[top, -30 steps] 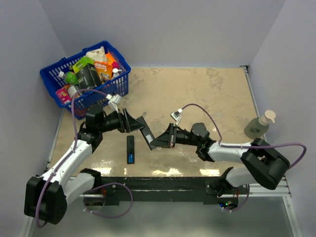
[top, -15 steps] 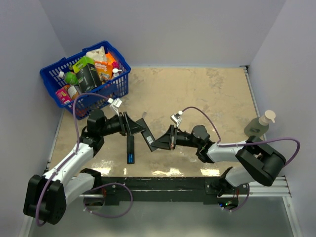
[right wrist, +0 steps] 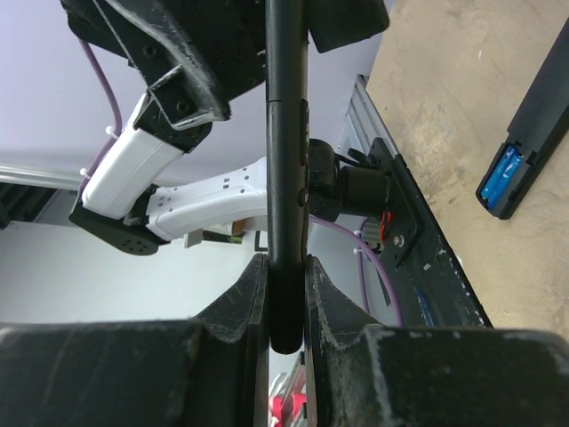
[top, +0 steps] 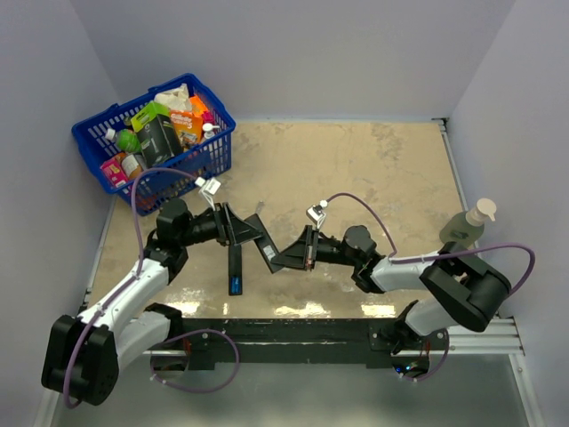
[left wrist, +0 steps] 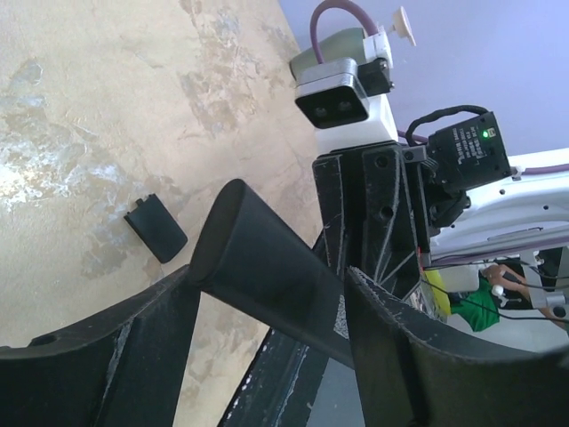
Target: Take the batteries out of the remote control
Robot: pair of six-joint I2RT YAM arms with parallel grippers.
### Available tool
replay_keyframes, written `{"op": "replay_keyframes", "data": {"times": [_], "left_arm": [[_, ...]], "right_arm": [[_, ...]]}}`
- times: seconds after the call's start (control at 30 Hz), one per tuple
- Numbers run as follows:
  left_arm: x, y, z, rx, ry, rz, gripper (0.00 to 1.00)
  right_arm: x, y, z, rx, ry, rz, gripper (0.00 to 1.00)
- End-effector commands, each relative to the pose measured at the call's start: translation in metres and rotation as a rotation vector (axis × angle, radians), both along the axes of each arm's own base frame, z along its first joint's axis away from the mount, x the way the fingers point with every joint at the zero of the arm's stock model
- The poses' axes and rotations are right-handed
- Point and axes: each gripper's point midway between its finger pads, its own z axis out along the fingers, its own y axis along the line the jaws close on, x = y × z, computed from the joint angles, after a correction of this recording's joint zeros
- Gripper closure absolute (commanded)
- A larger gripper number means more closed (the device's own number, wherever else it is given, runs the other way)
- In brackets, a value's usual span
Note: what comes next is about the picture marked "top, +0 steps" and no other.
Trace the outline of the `black remote control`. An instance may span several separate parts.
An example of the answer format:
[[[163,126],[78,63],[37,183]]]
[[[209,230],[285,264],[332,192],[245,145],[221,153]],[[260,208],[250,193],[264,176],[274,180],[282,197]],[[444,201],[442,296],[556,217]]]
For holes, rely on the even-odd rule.
[[[228,287],[231,276],[239,276],[243,283],[242,247],[230,246],[228,248]]]
[[[273,263],[273,259],[279,255],[279,252],[260,216],[257,213],[254,213],[247,217],[245,221],[261,232],[261,235],[254,239],[254,244],[257,246],[269,271],[272,274],[277,273],[283,268],[283,266]]]

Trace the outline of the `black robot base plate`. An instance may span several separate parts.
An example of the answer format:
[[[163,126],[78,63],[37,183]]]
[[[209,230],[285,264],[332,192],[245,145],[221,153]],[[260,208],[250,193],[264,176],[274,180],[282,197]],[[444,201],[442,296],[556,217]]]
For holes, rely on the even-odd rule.
[[[146,308],[172,321],[169,333],[189,370],[213,370],[235,360],[225,334],[236,345],[242,364],[364,365],[398,372],[425,373],[425,350],[443,350],[448,333],[439,329],[411,336],[393,318],[184,318],[181,311],[153,303]]]

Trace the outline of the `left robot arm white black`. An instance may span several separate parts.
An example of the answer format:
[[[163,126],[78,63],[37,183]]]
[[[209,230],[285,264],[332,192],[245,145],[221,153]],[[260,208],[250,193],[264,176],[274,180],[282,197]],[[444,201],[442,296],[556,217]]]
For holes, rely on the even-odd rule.
[[[174,349],[182,343],[180,312],[145,304],[178,276],[188,260],[188,247],[210,240],[234,247],[262,235],[226,203],[194,216],[184,200],[167,202],[141,259],[127,276],[91,308],[53,323],[41,384],[61,393],[72,407],[101,404],[121,371],[141,353],[157,344]]]

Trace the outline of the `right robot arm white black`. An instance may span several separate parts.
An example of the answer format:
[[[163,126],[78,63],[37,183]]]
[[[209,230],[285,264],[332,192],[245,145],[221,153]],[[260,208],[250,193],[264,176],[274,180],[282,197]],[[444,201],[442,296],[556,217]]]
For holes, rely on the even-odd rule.
[[[368,294],[428,291],[428,298],[409,303],[379,332],[382,340],[414,350],[429,334],[451,326],[485,331],[509,296],[509,281],[476,256],[459,256],[462,249],[451,242],[416,262],[397,261],[376,251],[376,243],[363,225],[348,228],[341,240],[326,238],[307,226],[271,262],[294,270],[311,270],[318,262],[350,266],[352,280]]]

